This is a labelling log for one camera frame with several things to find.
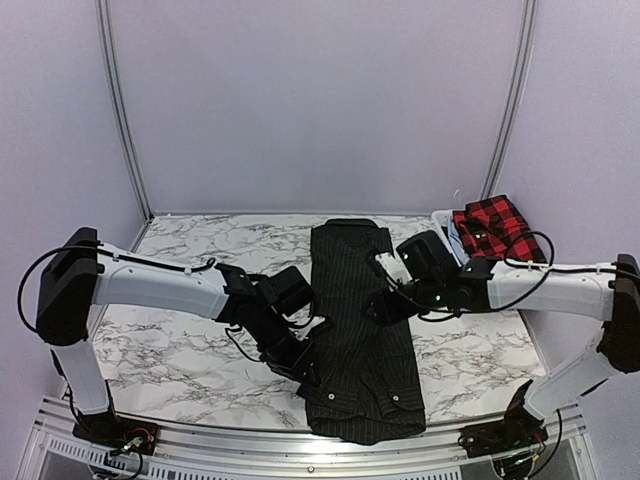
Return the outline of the black pinstriped long sleeve shirt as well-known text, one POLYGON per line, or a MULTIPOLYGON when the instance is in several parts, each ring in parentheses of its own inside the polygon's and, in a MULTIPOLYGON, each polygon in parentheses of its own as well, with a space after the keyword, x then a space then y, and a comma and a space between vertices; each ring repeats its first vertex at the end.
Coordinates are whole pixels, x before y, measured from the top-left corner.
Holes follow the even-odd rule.
POLYGON ((313 338, 317 383, 297 394, 316 435, 374 445, 426 429, 408 323, 382 327, 363 316, 386 287, 369 259, 391 248, 388 229, 368 219, 330 219, 311 231, 311 312, 331 327, 313 338))

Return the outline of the white plastic laundry basket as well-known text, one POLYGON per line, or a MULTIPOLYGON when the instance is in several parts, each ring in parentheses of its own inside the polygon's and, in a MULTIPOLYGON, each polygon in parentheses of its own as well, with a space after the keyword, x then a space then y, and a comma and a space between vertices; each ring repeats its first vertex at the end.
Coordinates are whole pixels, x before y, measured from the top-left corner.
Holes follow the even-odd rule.
POLYGON ((434 230, 436 231, 437 235, 443 241, 446 249, 454 256, 454 259, 456 260, 457 264, 459 266, 464 266, 464 265, 461 265, 460 262, 455 257, 447 238, 447 227, 449 226, 450 218, 453 218, 452 210, 438 210, 438 211, 434 211, 431 214, 431 220, 433 222, 434 230))

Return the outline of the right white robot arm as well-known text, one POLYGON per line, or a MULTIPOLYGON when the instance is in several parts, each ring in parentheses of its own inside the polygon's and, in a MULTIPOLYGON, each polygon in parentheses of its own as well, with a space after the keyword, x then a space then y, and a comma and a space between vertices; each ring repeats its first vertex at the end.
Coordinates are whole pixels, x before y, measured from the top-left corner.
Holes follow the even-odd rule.
POLYGON ((417 316, 428 323, 506 310, 561 312, 603 327, 584 350, 513 395, 502 419, 467 426, 459 443, 471 457, 524 448, 548 435, 544 421, 609 378, 639 370, 639 263, 621 254, 611 263, 556 266, 474 257, 459 263, 433 230, 367 260, 385 282, 365 314, 380 326, 417 316))

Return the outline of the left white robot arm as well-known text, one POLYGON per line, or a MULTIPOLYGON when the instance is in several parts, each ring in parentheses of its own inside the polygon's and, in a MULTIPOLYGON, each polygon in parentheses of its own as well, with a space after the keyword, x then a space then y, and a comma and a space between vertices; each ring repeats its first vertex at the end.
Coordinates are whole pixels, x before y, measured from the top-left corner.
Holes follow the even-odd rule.
POLYGON ((295 267, 272 275, 250 274, 214 259, 200 266, 162 263, 101 242, 82 227, 66 244, 41 257, 35 330, 52 352, 76 405, 76 437, 107 446, 136 438, 146 445, 156 425, 116 413, 89 339, 94 305, 130 305, 193 314, 242 328, 257 345, 259 362, 273 373, 314 385, 320 376, 309 339, 299 339, 290 317, 314 294, 295 267))

